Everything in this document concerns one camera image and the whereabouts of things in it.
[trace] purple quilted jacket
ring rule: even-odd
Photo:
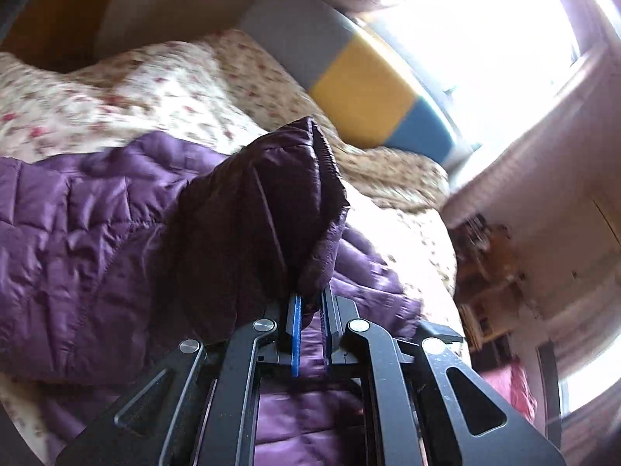
[[[42,381],[52,459],[179,341],[225,338],[291,291],[330,282],[411,337],[420,304],[347,208],[310,119],[229,159],[158,132],[34,165],[0,158],[0,371]],[[361,403],[322,378],[307,302],[302,376],[262,387],[258,466],[364,461]]]

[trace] metal screw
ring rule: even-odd
[[[364,333],[371,325],[364,319],[353,319],[347,323],[347,327],[356,333]]]
[[[438,355],[444,352],[446,345],[438,338],[427,338],[422,343],[423,350],[432,355]]]
[[[266,332],[274,329],[275,324],[270,319],[259,319],[255,321],[253,326],[257,331]]]
[[[201,344],[196,340],[184,340],[179,344],[179,350],[181,350],[184,354],[193,354],[200,347]]]

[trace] wooden furniture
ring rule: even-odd
[[[9,16],[0,14],[0,49],[45,70],[72,71],[92,64],[109,1],[4,0]]]
[[[478,217],[454,230],[451,239],[458,257],[454,299],[470,349],[478,351],[518,325],[520,272],[504,226]]]
[[[508,342],[508,335],[485,343],[480,350],[470,353],[472,368],[477,373],[489,372],[511,362],[513,354]]]

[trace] red flower pattern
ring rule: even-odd
[[[45,134],[45,128],[41,126],[35,126],[32,130],[30,130],[30,138],[36,138],[37,136],[41,136]]]
[[[124,100],[122,96],[119,96],[117,94],[108,94],[104,96],[102,99],[104,103],[106,103],[107,105],[119,105]]]

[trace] window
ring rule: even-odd
[[[400,1],[370,26],[472,149],[502,151],[528,130],[583,46],[561,0]]]
[[[561,416],[576,411],[619,381],[620,359],[621,335],[591,363],[563,379],[559,384]]]

